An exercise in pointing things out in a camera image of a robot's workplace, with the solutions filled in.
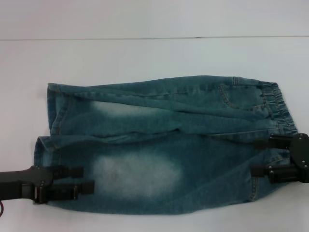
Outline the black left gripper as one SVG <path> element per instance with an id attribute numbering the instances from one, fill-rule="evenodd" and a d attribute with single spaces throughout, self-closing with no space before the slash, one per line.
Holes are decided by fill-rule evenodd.
<path id="1" fill-rule="evenodd" d="M 35 203 L 50 201 L 77 200 L 79 195 L 93 194 L 95 181 L 81 184 L 54 185 L 53 179 L 83 178 L 83 167 L 69 168 L 54 166 L 52 171 L 46 167 L 31 166 L 22 171 L 0 173 L 0 199 L 30 199 Z"/>

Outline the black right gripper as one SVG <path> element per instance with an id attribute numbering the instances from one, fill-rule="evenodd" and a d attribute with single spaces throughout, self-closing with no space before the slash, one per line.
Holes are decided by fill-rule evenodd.
<path id="1" fill-rule="evenodd" d="M 288 182 L 309 182 L 309 136 L 301 133 L 292 135 L 271 134 L 268 138 L 253 140 L 255 149 L 289 149 L 290 161 L 293 165 L 252 166 L 251 176 L 268 178 L 271 184 Z"/>

